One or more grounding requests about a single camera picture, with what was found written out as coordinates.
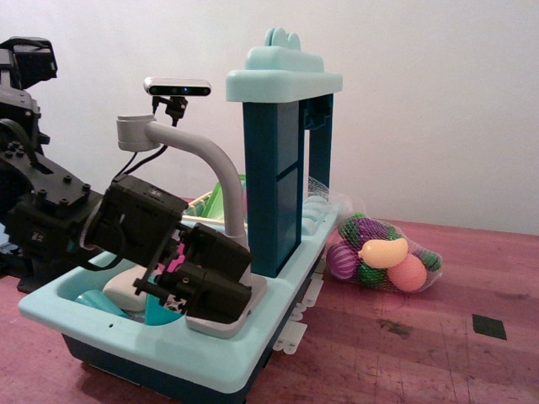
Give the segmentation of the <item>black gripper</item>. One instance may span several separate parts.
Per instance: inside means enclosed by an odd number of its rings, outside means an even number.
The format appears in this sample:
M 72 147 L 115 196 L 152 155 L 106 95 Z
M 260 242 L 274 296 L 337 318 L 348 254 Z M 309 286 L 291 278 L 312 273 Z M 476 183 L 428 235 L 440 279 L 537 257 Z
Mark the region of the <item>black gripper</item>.
M 150 267 L 175 258 L 173 238 L 188 203 L 142 179 L 121 174 L 106 190 L 89 222 L 86 243 Z M 184 232 L 180 264 L 154 281 L 136 279 L 136 292 L 157 297 L 163 308 L 201 320 L 231 324 L 243 314 L 252 288 L 239 283 L 253 259 L 250 251 L 201 223 Z

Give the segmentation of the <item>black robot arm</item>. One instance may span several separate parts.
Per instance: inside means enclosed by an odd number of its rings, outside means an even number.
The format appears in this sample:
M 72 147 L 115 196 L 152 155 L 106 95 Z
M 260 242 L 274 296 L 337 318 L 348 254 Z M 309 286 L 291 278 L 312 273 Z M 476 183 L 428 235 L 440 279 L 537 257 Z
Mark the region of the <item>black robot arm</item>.
M 220 233 L 181 219 L 187 203 L 122 170 L 104 194 L 43 154 L 48 137 L 29 88 L 56 76 L 50 41 L 13 37 L 1 44 L 1 220 L 25 257 L 68 261 L 92 271 L 95 249 L 134 268 L 104 288 L 118 311 L 164 308 L 231 324 L 248 309 L 244 280 L 252 257 L 234 231 Z

